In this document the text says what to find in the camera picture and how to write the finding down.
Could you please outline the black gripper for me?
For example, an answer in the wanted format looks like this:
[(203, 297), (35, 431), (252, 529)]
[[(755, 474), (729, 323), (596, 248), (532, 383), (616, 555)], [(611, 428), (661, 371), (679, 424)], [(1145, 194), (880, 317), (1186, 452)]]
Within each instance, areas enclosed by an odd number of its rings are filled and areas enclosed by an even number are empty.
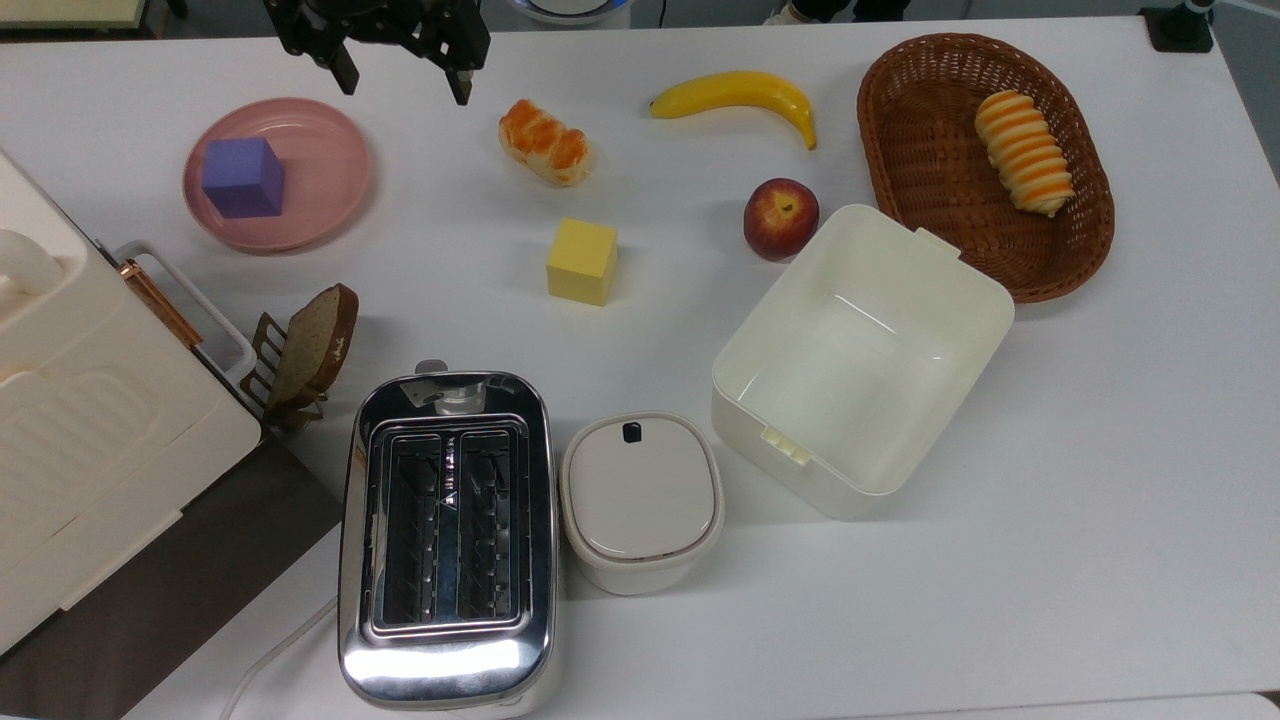
[(444, 69), (454, 101), (467, 106), (474, 72), (484, 67), (490, 35), (475, 1), (266, 1), (284, 49), (329, 68), (355, 95), (360, 73), (344, 42), (399, 46)]

